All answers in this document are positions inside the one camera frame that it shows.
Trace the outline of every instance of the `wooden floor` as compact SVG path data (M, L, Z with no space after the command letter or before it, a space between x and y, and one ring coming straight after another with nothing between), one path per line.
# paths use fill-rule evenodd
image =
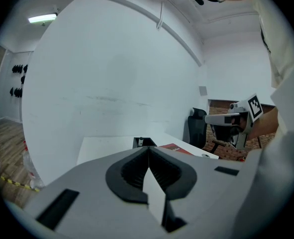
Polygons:
M23 125L0 120L0 175L15 182L28 184L30 179L23 166ZM9 184L0 179L0 192L4 199L23 208L37 192Z

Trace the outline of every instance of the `white table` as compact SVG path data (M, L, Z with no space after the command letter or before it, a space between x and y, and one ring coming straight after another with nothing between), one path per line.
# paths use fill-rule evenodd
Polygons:
M177 146L185 149L194 156L203 157L203 154L208 155L210 158L218 159L218 156L196 148L186 142L183 142L166 133L153 133L151 135L136 135L136 136L123 136L123 137L84 137L81 150L79 152L77 165L106 157L118 152L132 149L134 137L150 137L157 146L163 146L174 143Z

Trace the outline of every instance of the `fluorescent light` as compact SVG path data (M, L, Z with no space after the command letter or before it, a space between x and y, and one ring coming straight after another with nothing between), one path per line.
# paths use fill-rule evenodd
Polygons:
M30 23L44 22L44 21L54 20L54 19L56 19L56 17L57 17L56 14L52 13L52 14L32 17L32 18L29 18L28 21Z

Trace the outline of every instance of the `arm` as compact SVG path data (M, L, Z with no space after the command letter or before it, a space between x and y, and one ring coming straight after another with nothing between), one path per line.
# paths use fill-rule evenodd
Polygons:
M278 128L278 110L275 107L269 113L262 115L255 121L252 132L248 136L248 140L252 140L260 135L276 132Z

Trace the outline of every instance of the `ceiling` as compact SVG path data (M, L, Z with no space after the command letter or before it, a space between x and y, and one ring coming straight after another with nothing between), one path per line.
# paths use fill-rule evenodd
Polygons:
M8 23L18 36L37 35L45 32L49 23L29 24L28 18L40 14L59 13L73 0L26 0L16 6ZM259 30L259 18L250 0L214 3L204 1L198 5L194 0L167 0L175 6L196 30L203 43L206 39L230 33Z

